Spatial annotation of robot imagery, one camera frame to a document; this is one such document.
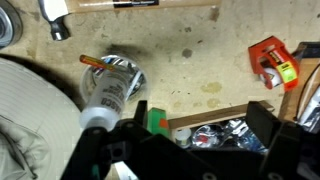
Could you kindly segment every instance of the white cloth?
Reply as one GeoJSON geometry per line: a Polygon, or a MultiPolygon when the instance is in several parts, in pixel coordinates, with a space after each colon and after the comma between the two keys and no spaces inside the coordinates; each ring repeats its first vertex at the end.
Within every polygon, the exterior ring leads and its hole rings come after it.
{"type": "Polygon", "coordinates": [[[79,116],[56,87],[0,58],[0,179],[60,179],[80,137],[79,116]]]}

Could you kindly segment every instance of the tool handle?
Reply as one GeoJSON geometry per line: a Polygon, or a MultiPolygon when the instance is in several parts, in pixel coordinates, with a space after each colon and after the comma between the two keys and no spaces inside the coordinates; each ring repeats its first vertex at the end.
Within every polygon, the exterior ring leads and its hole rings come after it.
{"type": "Polygon", "coordinates": [[[63,16],[50,21],[51,36],[55,41],[62,41],[70,37],[68,29],[63,24],[63,16]]]}
{"type": "Polygon", "coordinates": [[[66,0],[69,13],[83,13],[104,10],[154,9],[188,6],[214,6],[221,0],[66,0]]]}

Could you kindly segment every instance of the yellow label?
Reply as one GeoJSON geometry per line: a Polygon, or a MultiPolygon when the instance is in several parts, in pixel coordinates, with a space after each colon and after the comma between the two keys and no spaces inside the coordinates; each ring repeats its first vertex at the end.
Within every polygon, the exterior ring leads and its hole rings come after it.
{"type": "Polygon", "coordinates": [[[280,73],[284,83],[293,81],[297,78],[297,73],[293,68],[291,62],[285,62],[277,66],[277,70],[280,73]]]}

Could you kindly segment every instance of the wire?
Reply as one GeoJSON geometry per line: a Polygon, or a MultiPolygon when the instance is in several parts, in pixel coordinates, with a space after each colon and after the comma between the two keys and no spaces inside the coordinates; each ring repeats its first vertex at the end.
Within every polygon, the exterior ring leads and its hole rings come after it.
{"type": "Polygon", "coordinates": [[[296,110],[296,116],[294,117],[295,121],[298,121],[298,115],[299,115],[299,109],[300,109],[300,104],[301,104],[301,99],[302,99],[302,95],[304,94],[304,91],[307,87],[307,84],[309,83],[310,79],[313,77],[313,75],[315,74],[315,72],[317,71],[317,69],[320,67],[320,64],[318,64],[314,70],[312,71],[312,73],[310,74],[310,76],[308,77],[306,83],[304,83],[300,97],[299,97],[299,101],[298,101],[298,106],[297,106],[297,110],[296,110]]]}

